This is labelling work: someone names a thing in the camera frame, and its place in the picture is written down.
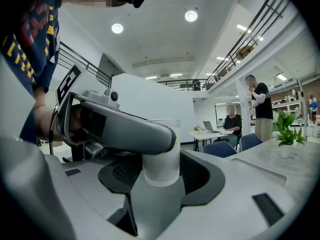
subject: cable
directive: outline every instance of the cable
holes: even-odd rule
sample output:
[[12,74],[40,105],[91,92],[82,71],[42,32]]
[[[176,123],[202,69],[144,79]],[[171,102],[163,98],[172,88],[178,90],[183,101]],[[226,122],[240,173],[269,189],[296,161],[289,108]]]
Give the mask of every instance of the cable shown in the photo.
[[49,149],[50,149],[50,155],[54,154],[54,148],[52,147],[52,141],[54,138],[54,129],[53,129],[53,121],[55,119],[56,114],[58,114],[58,111],[56,111],[57,105],[54,106],[54,110],[52,112],[51,116],[51,122],[50,122],[50,128],[49,128]]

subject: potted plant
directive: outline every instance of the potted plant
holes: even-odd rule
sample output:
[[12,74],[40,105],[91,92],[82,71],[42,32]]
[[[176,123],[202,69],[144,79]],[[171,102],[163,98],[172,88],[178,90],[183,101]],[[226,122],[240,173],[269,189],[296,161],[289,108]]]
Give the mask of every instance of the potted plant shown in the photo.
[[[297,133],[296,128],[294,131],[290,130],[290,126],[295,120],[294,114],[285,114],[282,110],[278,110],[278,121],[273,125],[273,132],[280,132],[277,139],[280,141],[279,147],[286,145],[290,146],[296,143],[304,144],[305,138],[301,136],[302,128],[300,127]],[[288,158],[293,150],[290,148],[283,148],[280,156],[282,158]]]

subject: black t-shirt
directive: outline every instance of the black t-shirt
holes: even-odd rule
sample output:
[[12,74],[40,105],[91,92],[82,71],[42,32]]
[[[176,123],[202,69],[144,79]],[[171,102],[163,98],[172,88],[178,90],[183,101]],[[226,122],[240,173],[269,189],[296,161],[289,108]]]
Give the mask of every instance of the black t-shirt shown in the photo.
[[[1,40],[0,50],[6,62],[32,96],[37,88],[48,91],[58,63],[60,6],[61,0],[35,0],[26,8],[19,25],[12,27]],[[25,121],[20,137],[37,143],[34,109]]]
[[241,128],[242,128],[242,120],[241,115],[236,114],[233,118],[230,118],[229,115],[226,116],[224,120],[224,126],[223,128],[228,130],[233,127],[240,127],[240,130],[234,130],[232,134],[234,135],[240,135],[241,134]]
[[265,97],[264,102],[262,104],[259,104],[255,108],[255,117],[274,119],[272,105],[271,105],[271,98],[270,98],[269,90],[266,84],[263,82],[259,83],[256,89],[254,90],[254,92],[259,95],[265,94],[269,96],[268,98]]

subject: seated man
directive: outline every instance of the seated man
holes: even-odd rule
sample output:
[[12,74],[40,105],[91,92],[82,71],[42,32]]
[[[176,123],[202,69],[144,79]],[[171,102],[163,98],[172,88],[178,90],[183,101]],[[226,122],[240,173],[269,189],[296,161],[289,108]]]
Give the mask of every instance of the seated man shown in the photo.
[[229,144],[233,148],[235,148],[238,143],[238,137],[239,135],[241,135],[241,128],[242,128],[241,115],[236,114],[235,107],[232,105],[227,106],[226,110],[228,115],[224,120],[223,128],[226,129],[227,131],[233,131],[233,133],[227,136],[223,136],[221,138],[215,139],[214,142],[226,141],[226,142],[229,142]]

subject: desk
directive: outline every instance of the desk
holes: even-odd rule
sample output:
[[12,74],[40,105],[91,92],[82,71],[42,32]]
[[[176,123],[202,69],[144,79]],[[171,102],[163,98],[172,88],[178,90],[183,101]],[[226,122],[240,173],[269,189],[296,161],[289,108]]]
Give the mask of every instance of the desk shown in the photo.
[[219,137],[223,137],[229,134],[232,134],[232,130],[224,130],[222,132],[211,132],[208,130],[201,130],[201,131],[190,131],[188,132],[193,138],[194,138],[194,143],[193,143],[193,150],[194,151],[199,151],[199,141],[202,141],[202,146],[205,144],[205,140],[210,140],[211,139],[217,139]]
[[[304,146],[278,147],[279,141],[275,138],[252,147],[246,151],[229,156],[225,159],[238,158],[258,167],[283,174],[287,177],[284,185],[286,191],[297,201],[310,193],[310,187],[318,179],[320,168],[320,144],[306,142]],[[292,149],[292,155],[288,159],[280,157],[282,148]]]

